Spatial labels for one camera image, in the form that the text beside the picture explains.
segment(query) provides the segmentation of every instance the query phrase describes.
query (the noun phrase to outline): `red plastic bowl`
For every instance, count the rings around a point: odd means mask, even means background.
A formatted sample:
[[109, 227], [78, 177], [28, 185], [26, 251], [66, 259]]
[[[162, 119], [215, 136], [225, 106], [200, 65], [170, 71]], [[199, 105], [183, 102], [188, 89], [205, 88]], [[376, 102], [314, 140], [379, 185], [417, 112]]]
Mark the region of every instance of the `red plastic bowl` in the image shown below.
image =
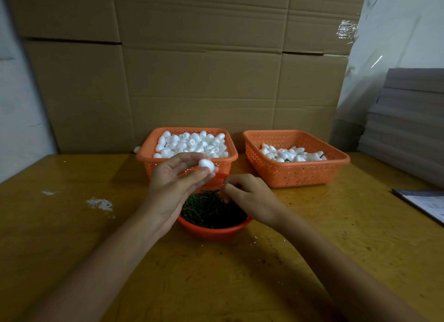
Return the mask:
[[[217, 173], [216, 176], [209, 181], [207, 184], [205, 184], [203, 187], [201, 187], [199, 190], [197, 190], [195, 193], [199, 193], [202, 190], [217, 190], [219, 189], [220, 185], [222, 185], [224, 179], [228, 177], [229, 174], [224, 173]], [[246, 227], [248, 224], [251, 223], [253, 219], [251, 217], [247, 217], [246, 221], [228, 228], [205, 228], [200, 227], [194, 224], [191, 224], [187, 222], [184, 218], [179, 216], [177, 218], [177, 221], [182, 224], [193, 236], [202, 239], [202, 240], [212, 240], [212, 241], [222, 241], [222, 240], [228, 240], [234, 237], [237, 233], [239, 233], [240, 230], [242, 230], [244, 227]]]

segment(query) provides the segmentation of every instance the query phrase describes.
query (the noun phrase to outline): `stack of white boards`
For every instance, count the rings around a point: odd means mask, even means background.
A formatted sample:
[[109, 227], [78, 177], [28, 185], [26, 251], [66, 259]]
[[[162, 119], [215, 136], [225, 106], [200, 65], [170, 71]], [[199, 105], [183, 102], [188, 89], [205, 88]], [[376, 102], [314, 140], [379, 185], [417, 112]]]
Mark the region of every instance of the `stack of white boards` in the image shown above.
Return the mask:
[[444, 68], [391, 68], [358, 150], [444, 187]]

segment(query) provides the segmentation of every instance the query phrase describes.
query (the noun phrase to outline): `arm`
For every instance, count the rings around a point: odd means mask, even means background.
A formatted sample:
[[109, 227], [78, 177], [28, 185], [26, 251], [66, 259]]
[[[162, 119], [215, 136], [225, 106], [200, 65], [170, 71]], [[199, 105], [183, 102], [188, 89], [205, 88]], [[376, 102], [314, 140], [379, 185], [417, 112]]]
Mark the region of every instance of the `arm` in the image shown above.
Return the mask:
[[230, 176], [221, 194], [226, 202], [234, 200], [250, 216], [286, 237], [350, 321], [426, 321], [300, 216], [290, 212], [260, 178]]
[[129, 276], [180, 214], [186, 198], [214, 177], [208, 168], [179, 179], [204, 154], [183, 153], [158, 165], [139, 210], [84, 260], [27, 321], [99, 321]]

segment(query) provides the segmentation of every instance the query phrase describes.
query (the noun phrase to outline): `table surface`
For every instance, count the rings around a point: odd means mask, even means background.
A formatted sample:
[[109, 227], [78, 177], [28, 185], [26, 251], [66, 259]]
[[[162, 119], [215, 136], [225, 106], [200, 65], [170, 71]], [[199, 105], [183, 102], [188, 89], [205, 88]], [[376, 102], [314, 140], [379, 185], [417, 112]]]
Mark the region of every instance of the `table surface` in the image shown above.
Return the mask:
[[[292, 211], [431, 321], [444, 319], [444, 229], [392, 195], [425, 182], [351, 153], [328, 185], [275, 189]], [[254, 173], [245, 155], [231, 173]], [[47, 156], [0, 184], [0, 311], [22, 314], [138, 208], [135, 155]], [[95, 199], [112, 211], [92, 207]], [[103, 321], [337, 321], [307, 264], [271, 228], [203, 242], [179, 223], [146, 255]]]

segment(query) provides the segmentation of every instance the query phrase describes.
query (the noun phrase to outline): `white wall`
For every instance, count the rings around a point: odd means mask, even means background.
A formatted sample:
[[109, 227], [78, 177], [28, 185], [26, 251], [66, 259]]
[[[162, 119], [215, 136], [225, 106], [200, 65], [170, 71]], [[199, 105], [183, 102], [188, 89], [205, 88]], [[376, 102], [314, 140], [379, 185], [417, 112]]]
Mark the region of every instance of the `white wall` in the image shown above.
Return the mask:
[[0, 0], [0, 182], [56, 146], [3, 0]]
[[357, 145], [392, 67], [444, 67], [444, 0], [365, 0], [330, 143]]

